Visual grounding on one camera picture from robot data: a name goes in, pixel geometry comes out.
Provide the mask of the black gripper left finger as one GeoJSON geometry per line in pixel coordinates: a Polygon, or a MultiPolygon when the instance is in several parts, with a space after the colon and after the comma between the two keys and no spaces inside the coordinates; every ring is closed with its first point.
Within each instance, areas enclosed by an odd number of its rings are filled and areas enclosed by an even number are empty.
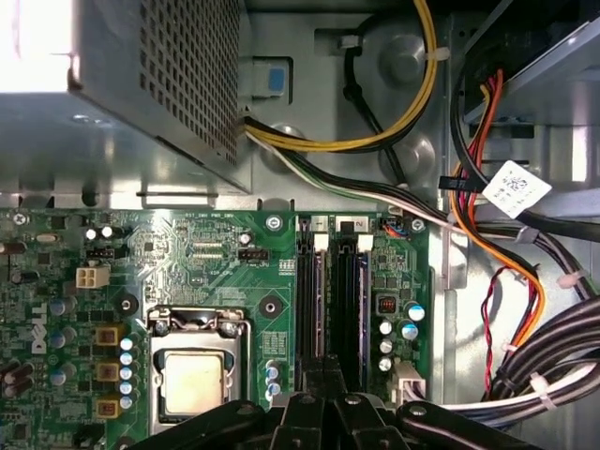
{"type": "Polygon", "coordinates": [[[328,395],[336,387],[333,354],[306,361],[301,391],[269,410],[235,400],[172,427],[163,449],[320,449],[328,395]]]}

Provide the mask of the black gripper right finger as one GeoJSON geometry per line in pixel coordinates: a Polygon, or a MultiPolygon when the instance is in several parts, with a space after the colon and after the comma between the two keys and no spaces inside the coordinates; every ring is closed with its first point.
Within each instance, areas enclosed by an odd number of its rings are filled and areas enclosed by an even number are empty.
{"type": "Polygon", "coordinates": [[[503,431],[487,427],[425,401],[413,401],[391,412],[377,408],[365,394],[351,392],[334,354],[327,381],[337,394],[333,408],[343,449],[534,449],[503,431]]]}

